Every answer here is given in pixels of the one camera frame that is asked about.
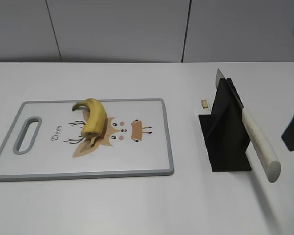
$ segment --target black knife stand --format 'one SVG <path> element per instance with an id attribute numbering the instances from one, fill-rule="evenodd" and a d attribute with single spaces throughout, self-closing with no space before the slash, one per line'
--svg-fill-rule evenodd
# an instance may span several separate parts
<path id="1" fill-rule="evenodd" d="M 233 83 L 221 78 L 210 115 L 198 115 L 212 171 L 251 171 L 246 149 L 250 139 Z"/>

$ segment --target gray cutting board rim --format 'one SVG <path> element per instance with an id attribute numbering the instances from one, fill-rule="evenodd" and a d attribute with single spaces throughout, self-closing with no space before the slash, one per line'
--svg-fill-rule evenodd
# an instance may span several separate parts
<path id="1" fill-rule="evenodd" d="M 54 103 L 76 103 L 80 100 L 60 100 L 60 101 L 26 101 L 19 108 L 14 121 L 0 147 L 0 155 L 22 113 L 24 106 L 29 104 L 54 104 Z M 139 170 L 114 170 L 114 171 L 94 171 L 94 172 L 70 172 L 70 173 L 47 173 L 47 174 L 14 174 L 0 175 L 0 182 L 4 181 L 33 181 L 33 180 L 62 180 L 62 179 L 87 179 L 87 178 L 112 178 L 112 177 L 138 177 L 138 176 L 166 176 L 174 173 L 172 150 L 167 122 L 167 114 L 164 100 L 161 98 L 148 99 L 105 99 L 101 102 L 128 102 L 128 101 L 158 101 L 161 104 L 164 135 L 166 141 L 168 168 L 162 169 L 139 169 Z"/>

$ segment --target table surface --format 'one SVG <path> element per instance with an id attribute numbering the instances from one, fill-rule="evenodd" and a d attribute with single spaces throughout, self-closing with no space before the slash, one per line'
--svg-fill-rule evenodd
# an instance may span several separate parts
<path id="1" fill-rule="evenodd" d="M 252 144 L 251 172 L 212 172 L 198 114 L 220 68 L 282 165 L 267 181 Z M 175 173 L 162 177 L 0 183 L 0 234 L 294 234 L 294 152 L 281 135 L 294 114 L 294 62 L 0 63 L 0 145 L 28 100 L 163 98 Z"/>

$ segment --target white cutting board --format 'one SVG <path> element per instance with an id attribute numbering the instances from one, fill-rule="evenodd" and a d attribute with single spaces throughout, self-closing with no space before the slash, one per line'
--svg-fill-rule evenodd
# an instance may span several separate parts
<path id="1" fill-rule="evenodd" d="M 81 139 L 82 121 L 86 120 L 83 110 L 72 111 L 76 101 L 22 104 L 0 148 L 0 181 L 172 174 L 164 101 L 101 102 L 107 112 L 107 128 L 104 138 L 92 148 L 87 147 L 85 140 L 77 143 Z M 30 117 L 42 120 L 36 139 L 28 152 L 15 154 L 13 146 L 24 122 Z"/>

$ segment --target deer antler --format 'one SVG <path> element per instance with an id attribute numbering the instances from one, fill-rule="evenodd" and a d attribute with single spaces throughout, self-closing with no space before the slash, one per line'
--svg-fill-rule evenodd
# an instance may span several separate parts
<path id="1" fill-rule="evenodd" d="M 82 137 L 78 140 L 75 140 L 75 139 L 68 139 L 67 141 L 63 141 L 63 142 L 69 142 L 70 144 L 76 144 L 76 143 L 80 143 L 83 139 L 85 139 L 85 137 Z"/>
<path id="2" fill-rule="evenodd" d="M 85 122 L 83 122 L 83 121 L 75 121 L 74 123 L 70 123 L 71 124 L 71 126 L 75 126 L 75 125 L 86 125 L 86 123 Z"/>

